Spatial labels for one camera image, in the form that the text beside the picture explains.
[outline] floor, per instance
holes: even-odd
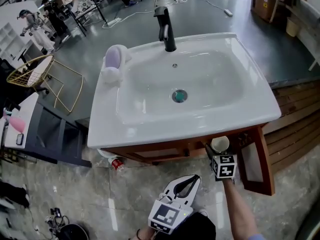
[[[266,23],[251,13],[251,0],[208,0],[215,5],[227,8],[233,13],[228,17],[222,10],[204,1],[188,0],[186,3],[169,7],[175,37],[189,35],[234,32],[257,62],[267,81],[271,84],[287,81],[302,81],[320,77],[320,66],[308,71],[313,57],[297,39],[286,35],[283,29]],[[124,8],[120,0],[108,5],[101,4],[102,12],[111,21],[116,16],[124,19],[136,12],[154,10],[154,0],[143,0],[139,4]],[[87,24],[98,22],[95,13]],[[74,29],[73,19],[67,22]],[[78,28],[73,36],[54,53],[56,59],[84,75],[85,81],[79,101],[70,116],[75,119],[89,118],[96,84],[101,70],[102,60],[107,49],[116,44],[128,48],[158,41],[158,21],[152,13],[136,14],[111,29],[102,29],[103,22],[87,26],[87,37]],[[65,70],[53,68],[52,73],[65,82],[61,92],[62,100],[70,107],[80,89],[80,80]],[[60,85],[53,84],[58,90]],[[53,95],[47,100],[53,103]]]
[[[198,174],[201,184],[193,203],[205,208],[216,226],[217,240],[232,239],[223,185],[215,182],[208,158],[186,158],[148,166],[125,161],[125,171],[106,168],[108,162],[95,150],[86,149],[93,168],[65,163],[23,161],[18,166],[2,162],[2,177],[16,186],[28,185],[30,212],[17,206],[10,213],[13,227],[28,239],[43,239],[32,226],[50,238],[45,224],[50,208],[59,207],[71,222],[84,225],[91,240],[127,240],[146,226],[155,199],[166,185],[181,176]],[[236,175],[235,185],[251,207],[258,229],[266,239],[292,240],[320,190],[320,145],[289,168],[275,175],[275,195],[265,196],[243,189]],[[223,195],[222,202],[217,197]]]

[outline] white ceramic basin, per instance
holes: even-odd
[[[119,85],[99,77],[88,146],[181,140],[258,125],[281,112],[265,77],[233,33],[176,38],[130,49]],[[187,99],[174,102],[173,92]]]

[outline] cup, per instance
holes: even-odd
[[[227,136],[222,136],[218,138],[213,138],[211,141],[211,148],[217,152],[221,153],[223,151],[226,151],[229,148],[229,139]]]

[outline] gold metal chair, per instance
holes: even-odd
[[[42,61],[35,68],[33,68],[33,69],[30,68],[29,65],[31,65],[34,62],[38,62],[40,60],[42,60]],[[53,76],[52,74],[49,73],[49,71],[54,63],[57,63],[57,64],[63,66],[64,68],[81,76],[81,87],[80,87],[79,93],[78,93],[71,109],[68,109],[66,107],[66,105],[59,98],[59,94],[65,84],[62,81],[60,81],[58,78],[56,78],[55,76]],[[54,78],[62,84],[62,86],[57,94],[52,90],[49,83],[46,81],[46,77]],[[70,67],[67,67],[66,65],[63,65],[59,61],[55,60],[54,56],[52,54],[50,54],[50,55],[44,55],[44,56],[34,58],[34,59],[28,61],[27,63],[23,64],[22,66],[17,68],[15,71],[13,71],[7,77],[6,81],[10,84],[14,84],[17,86],[22,86],[22,87],[26,87],[26,88],[33,88],[35,91],[37,91],[36,90],[37,86],[39,86],[41,83],[45,83],[47,85],[47,87],[49,88],[49,90],[52,92],[52,94],[55,96],[54,107],[56,107],[57,101],[59,101],[64,106],[64,108],[69,113],[71,113],[72,110],[74,109],[77,101],[78,101],[79,96],[80,96],[82,86],[84,84],[84,76],[82,74],[74,71]]]

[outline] faucet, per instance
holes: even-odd
[[[167,52],[173,52],[177,49],[174,32],[169,17],[168,8],[165,6],[157,7],[154,10],[153,17],[158,18],[160,25],[159,41],[164,42],[165,50]]]

